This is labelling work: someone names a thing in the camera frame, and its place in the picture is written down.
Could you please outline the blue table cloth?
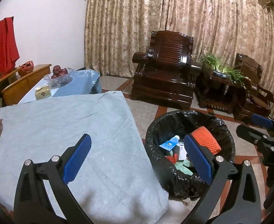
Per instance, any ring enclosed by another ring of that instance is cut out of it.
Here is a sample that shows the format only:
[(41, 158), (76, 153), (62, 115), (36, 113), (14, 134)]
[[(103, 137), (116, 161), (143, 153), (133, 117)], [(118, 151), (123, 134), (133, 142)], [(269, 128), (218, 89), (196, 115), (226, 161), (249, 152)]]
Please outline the blue table cloth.
[[(100, 94), (102, 93), (101, 83), (100, 83), (100, 74), (91, 69), (87, 70), (78, 70), (72, 71), (69, 73), (71, 81), (63, 85), (60, 88), (51, 88), (50, 97), (62, 97), (62, 96), (70, 96), (70, 95), (87, 95), (87, 94)], [(28, 93), (18, 102), (28, 103), (35, 101), (35, 89), (39, 86), (43, 86), (49, 84), (49, 82), (45, 79), (48, 75), (44, 76), (43, 79), (40, 79), (34, 87), (29, 90)]]

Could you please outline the green rubber glove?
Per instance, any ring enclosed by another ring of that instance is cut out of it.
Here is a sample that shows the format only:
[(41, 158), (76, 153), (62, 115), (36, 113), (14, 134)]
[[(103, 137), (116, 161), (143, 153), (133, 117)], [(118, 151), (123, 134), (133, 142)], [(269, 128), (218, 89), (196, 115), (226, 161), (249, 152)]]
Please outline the green rubber glove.
[[(173, 156), (175, 153), (173, 151), (169, 152), (170, 156)], [(183, 161), (177, 161), (176, 164), (174, 164), (175, 168), (182, 173), (186, 175), (193, 175), (193, 172), (191, 171), (191, 168), (193, 167), (192, 163), (189, 161), (189, 159), (183, 160)]]

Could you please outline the red plastic bag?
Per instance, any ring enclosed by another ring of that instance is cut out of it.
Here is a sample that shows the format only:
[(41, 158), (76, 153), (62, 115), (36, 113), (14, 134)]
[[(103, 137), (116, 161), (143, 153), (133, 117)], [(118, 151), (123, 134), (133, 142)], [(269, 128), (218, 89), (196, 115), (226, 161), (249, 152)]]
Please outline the red plastic bag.
[(176, 164), (176, 162), (178, 161), (178, 154), (175, 153), (173, 156), (166, 156), (166, 159), (172, 164)]

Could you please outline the green potted plant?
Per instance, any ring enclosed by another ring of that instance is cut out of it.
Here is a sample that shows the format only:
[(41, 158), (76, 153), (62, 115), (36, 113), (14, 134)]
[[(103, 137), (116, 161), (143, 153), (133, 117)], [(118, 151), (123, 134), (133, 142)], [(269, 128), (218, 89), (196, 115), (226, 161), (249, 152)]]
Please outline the green potted plant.
[(222, 78), (228, 78), (232, 83), (243, 84), (245, 75), (239, 69), (235, 69), (234, 67), (227, 65), (227, 63), (222, 62), (215, 54), (201, 54), (199, 61), (208, 68), (211, 68), (213, 74)]

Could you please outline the grey table cloth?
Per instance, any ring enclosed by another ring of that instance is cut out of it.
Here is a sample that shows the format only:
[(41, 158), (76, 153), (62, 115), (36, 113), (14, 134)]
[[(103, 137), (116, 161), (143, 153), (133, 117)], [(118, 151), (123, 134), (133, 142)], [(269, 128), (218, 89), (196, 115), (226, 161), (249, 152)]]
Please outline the grey table cloth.
[(69, 189), (94, 223), (156, 223), (168, 208), (123, 94), (48, 98), (0, 108), (0, 203), (13, 209), (22, 166), (92, 145)]

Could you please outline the beige tissue box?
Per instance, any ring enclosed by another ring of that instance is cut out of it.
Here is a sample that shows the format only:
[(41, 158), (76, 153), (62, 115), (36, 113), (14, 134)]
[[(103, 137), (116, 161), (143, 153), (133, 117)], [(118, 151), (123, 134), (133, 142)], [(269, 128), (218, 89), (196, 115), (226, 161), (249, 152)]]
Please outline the beige tissue box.
[(35, 89), (36, 100), (49, 98), (50, 96), (51, 96), (51, 91), (50, 91), (49, 85), (47, 84), (39, 86)]

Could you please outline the wooden tv cabinet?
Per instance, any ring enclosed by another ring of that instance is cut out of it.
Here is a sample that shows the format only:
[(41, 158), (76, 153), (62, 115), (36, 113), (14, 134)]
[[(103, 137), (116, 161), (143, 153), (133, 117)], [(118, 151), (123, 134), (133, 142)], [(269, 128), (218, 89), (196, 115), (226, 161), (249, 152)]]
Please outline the wooden tv cabinet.
[(51, 64), (40, 64), (33, 71), (19, 76), (20, 68), (15, 68), (5, 76), (0, 75), (0, 107), (14, 105), (28, 93), (43, 76), (50, 73)]

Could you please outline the dark wooden side table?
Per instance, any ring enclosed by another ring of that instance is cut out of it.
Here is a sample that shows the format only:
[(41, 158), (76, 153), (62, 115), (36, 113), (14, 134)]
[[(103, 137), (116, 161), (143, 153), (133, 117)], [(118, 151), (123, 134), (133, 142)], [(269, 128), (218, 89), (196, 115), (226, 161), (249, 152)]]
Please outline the dark wooden side table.
[(232, 114), (238, 102), (238, 89), (243, 89), (240, 83), (233, 83), (228, 77), (220, 77), (212, 69), (202, 69), (196, 79), (195, 94), (201, 108)]

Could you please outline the patterned beige curtain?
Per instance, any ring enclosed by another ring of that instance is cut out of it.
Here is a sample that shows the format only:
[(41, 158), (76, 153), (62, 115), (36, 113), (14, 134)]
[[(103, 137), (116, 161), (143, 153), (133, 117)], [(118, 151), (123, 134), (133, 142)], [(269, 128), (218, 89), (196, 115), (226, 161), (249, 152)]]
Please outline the patterned beige curtain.
[(133, 54), (159, 30), (193, 37), (195, 57), (211, 52), (231, 65), (236, 54), (248, 55), (274, 94), (274, 0), (87, 0), (84, 65), (132, 77)]

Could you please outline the white blue medicine box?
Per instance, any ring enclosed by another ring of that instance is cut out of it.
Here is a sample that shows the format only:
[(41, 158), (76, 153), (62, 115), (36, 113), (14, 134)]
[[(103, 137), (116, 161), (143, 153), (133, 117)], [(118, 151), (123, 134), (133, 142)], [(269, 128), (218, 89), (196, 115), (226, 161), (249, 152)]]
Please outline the white blue medicine box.
[(177, 143), (174, 147), (174, 153), (177, 154), (178, 160), (183, 161), (187, 159), (187, 152), (184, 147), (184, 143)]

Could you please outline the glass fruit bowl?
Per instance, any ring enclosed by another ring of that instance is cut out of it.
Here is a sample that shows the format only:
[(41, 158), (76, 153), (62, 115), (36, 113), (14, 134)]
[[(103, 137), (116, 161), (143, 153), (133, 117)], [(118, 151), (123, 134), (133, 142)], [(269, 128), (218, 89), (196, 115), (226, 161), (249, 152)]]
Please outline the glass fruit bowl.
[(73, 78), (71, 77), (71, 73), (74, 70), (71, 69), (70, 67), (67, 67), (66, 70), (67, 70), (67, 74), (58, 76), (56, 78), (52, 78), (53, 73), (43, 76), (43, 79), (47, 82), (50, 89), (60, 88), (64, 85), (67, 85), (73, 80)]

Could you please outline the red apples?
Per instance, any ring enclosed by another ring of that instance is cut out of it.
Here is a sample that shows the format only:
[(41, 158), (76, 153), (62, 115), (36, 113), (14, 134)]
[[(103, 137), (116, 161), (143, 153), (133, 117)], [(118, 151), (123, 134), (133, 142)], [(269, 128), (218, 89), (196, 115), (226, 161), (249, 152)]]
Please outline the red apples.
[(61, 68), (59, 65), (55, 65), (53, 67), (52, 72), (53, 72), (53, 75), (51, 76), (51, 79), (55, 79), (57, 77), (68, 74), (67, 69), (66, 68)]

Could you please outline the red cloth cover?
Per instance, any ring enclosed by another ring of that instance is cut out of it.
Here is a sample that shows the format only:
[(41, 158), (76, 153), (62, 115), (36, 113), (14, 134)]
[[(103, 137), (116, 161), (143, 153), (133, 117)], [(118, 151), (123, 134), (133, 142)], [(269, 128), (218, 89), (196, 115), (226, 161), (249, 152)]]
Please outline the red cloth cover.
[(0, 21), (0, 74), (10, 72), (19, 58), (13, 17), (7, 17)]

